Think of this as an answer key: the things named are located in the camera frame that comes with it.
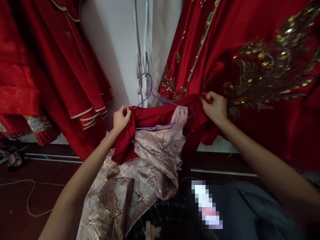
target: person's right hand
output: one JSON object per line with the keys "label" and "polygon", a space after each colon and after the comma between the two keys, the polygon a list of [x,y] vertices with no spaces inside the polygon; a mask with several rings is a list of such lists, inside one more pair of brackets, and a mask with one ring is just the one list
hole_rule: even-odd
{"label": "person's right hand", "polygon": [[205,114],[218,126],[227,121],[227,99],[214,92],[208,92],[207,99],[212,99],[211,104],[207,103],[202,97],[202,107]]}

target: pink brocade dress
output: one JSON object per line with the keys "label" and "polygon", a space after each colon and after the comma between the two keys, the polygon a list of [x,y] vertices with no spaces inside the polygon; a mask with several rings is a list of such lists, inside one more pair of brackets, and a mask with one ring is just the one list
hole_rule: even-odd
{"label": "pink brocade dress", "polygon": [[176,194],[187,118],[187,107],[179,106],[175,125],[136,131],[132,142],[139,158],[119,166],[111,160],[114,149],[108,153],[84,201],[77,240],[122,240],[158,198]]}

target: black fabric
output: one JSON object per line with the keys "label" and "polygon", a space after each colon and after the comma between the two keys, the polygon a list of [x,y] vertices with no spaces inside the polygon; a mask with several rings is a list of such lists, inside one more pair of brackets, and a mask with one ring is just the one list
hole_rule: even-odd
{"label": "black fabric", "polygon": [[158,199],[136,222],[125,240],[145,239],[146,221],[155,227],[165,228],[172,224],[186,226],[190,219],[186,199],[179,193],[168,201]]}

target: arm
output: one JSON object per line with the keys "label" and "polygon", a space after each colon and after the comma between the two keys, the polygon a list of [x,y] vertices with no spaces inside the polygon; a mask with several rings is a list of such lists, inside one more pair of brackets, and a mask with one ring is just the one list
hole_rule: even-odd
{"label": "arm", "polygon": [[320,193],[276,155],[252,140],[227,119],[227,100],[214,92],[202,100],[207,116],[221,129],[259,178],[302,224],[320,221]]}
{"label": "arm", "polygon": [[123,116],[124,106],[114,113],[113,129],[79,167],[62,190],[39,240],[76,239],[84,199],[110,148],[128,124],[131,111]]}

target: hand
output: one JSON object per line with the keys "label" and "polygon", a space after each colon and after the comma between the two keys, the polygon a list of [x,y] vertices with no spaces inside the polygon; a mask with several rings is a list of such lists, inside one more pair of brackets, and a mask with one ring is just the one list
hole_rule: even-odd
{"label": "hand", "polygon": [[127,115],[123,115],[123,110],[125,106],[122,106],[118,111],[113,115],[113,131],[119,134],[128,124],[132,111],[127,108]]}
{"label": "hand", "polygon": [[227,99],[214,92],[207,94],[207,99],[212,99],[213,103],[207,103],[202,97],[202,107],[205,114],[218,126],[227,121]]}

